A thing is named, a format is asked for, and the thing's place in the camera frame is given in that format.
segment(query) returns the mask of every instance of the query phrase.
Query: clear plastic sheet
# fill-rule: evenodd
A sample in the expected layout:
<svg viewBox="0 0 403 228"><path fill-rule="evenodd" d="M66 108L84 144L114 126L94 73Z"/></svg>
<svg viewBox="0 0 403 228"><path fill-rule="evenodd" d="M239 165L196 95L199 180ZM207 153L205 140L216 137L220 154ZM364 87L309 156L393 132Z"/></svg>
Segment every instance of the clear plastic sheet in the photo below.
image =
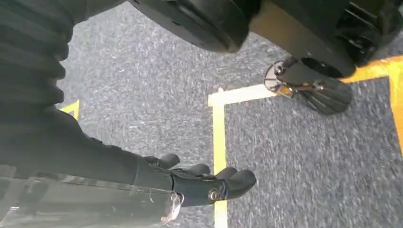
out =
<svg viewBox="0 0 403 228"><path fill-rule="evenodd" d="M148 227L179 213L172 191L38 172L18 178L0 166L0 227Z"/></svg>

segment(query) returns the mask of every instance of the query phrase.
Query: gloved hand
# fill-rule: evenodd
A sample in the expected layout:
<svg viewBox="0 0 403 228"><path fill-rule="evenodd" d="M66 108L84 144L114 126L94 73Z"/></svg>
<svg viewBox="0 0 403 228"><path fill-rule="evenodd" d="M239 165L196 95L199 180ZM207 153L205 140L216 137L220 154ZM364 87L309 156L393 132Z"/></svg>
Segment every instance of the gloved hand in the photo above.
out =
<svg viewBox="0 0 403 228"><path fill-rule="evenodd" d="M158 171L169 173L173 180L172 190L182 197L182 207L213 204L219 200L241 197L256 183L255 175L249 170L237 171L228 167L217 175L211 175L206 164L197 164L189 169L171 169L179 164L175 154L158 159L144 157Z"/></svg>

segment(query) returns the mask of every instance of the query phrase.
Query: orange line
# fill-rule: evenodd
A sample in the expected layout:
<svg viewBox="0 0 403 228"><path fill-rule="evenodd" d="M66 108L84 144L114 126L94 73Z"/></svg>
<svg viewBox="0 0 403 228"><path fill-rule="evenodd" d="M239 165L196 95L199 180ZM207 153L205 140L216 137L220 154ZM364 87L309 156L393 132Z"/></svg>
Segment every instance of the orange line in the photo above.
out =
<svg viewBox="0 0 403 228"><path fill-rule="evenodd" d="M343 82L351 83L385 76L389 76L390 105L403 156L403 56L372 62L357 69L353 76Z"/></svg>

